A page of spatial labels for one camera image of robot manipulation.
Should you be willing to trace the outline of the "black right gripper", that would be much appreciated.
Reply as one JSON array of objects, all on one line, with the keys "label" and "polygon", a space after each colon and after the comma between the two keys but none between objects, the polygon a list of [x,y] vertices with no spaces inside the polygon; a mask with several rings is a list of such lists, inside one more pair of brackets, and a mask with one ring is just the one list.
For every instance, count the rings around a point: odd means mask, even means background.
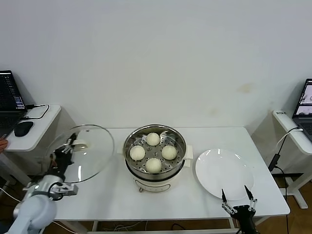
[{"label": "black right gripper", "polygon": [[255,207],[258,202],[256,198],[254,198],[252,192],[248,189],[248,187],[244,186],[247,196],[250,200],[249,205],[241,205],[234,206],[228,204],[224,190],[222,189],[222,208],[231,215],[232,218],[236,219],[239,223],[239,229],[242,234],[256,234],[256,225],[253,221],[253,217],[256,213]]}]

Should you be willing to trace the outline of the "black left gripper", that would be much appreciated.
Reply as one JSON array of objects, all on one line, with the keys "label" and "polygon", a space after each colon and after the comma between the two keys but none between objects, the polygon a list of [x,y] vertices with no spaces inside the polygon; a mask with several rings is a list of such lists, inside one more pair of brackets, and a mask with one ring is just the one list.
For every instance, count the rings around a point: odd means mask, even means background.
[{"label": "black left gripper", "polygon": [[53,175],[63,175],[65,174],[69,165],[73,164],[73,145],[74,141],[77,139],[77,134],[73,133],[66,140],[65,145],[59,149],[54,150],[51,161],[50,173]]}]

